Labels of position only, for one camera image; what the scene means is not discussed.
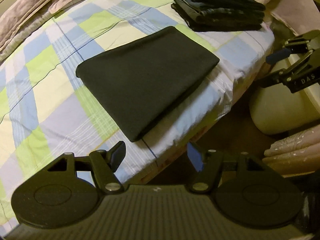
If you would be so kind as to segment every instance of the dark floor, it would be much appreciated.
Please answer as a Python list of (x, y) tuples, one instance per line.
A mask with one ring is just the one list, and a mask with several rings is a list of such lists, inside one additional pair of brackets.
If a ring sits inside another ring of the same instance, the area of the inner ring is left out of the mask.
[[(215, 149), (230, 154), (249, 152), (262, 158), (264, 151), (269, 149), (273, 142), (285, 138), (287, 134), (270, 137), (256, 128), (248, 106), (253, 91), (254, 87), (250, 87), (231, 111), (198, 140), (198, 145), (206, 150)], [(194, 172), (187, 154), (184, 153), (149, 183), (185, 184)]]

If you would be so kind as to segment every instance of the checkered bedding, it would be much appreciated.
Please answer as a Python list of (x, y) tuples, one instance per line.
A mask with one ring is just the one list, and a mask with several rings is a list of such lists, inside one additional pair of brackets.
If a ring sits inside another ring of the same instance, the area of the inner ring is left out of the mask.
[[(10, 205), (15, 188), (63, 152), (87, 155), (123, 140), (127, 155), (116, 176), (145, 182), (250, 85), (271, 48), (272, 32), (264, 25), (260, 31), (194, 33), (171, 3), (85, 0), (46, 22), (0, 66), (0, 235), (17, 224)], [(220, 63), (143, 140), (131, 143), (75, 70), (96, 54), (170, 25), (214, 52)]]

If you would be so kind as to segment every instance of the folded clothes stack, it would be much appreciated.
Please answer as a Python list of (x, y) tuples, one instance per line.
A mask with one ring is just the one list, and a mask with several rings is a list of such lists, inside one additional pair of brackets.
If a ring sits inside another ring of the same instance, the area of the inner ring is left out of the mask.
[(174, 0), (171, 7), (195, 32), (259, 30), (266, 9), (255, 0)]

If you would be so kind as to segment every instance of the white bin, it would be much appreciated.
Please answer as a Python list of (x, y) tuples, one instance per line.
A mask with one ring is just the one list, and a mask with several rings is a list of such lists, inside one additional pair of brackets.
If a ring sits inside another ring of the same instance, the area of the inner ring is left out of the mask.
[[(278, 62), (272, 71), (288, 68), (299, 59), (291, 55)], [(258, 88), (249, 102), (251, 118), (265, 134), (288, 131), (320, 119), (320, 86), (314, 84), (292, 94), (283, 84)]]

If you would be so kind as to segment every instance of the ridged black surface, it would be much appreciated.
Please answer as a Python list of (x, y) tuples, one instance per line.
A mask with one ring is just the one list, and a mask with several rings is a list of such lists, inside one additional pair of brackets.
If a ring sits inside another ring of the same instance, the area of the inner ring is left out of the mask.
[(288, 240), (301, 236), (292, 225), (272, 230), (244, 228), (229, 221), (207, 196), (184, 186), (132, 185), (104, 198), (81, 222), (58, 229), (20, 225), (6, 240)]

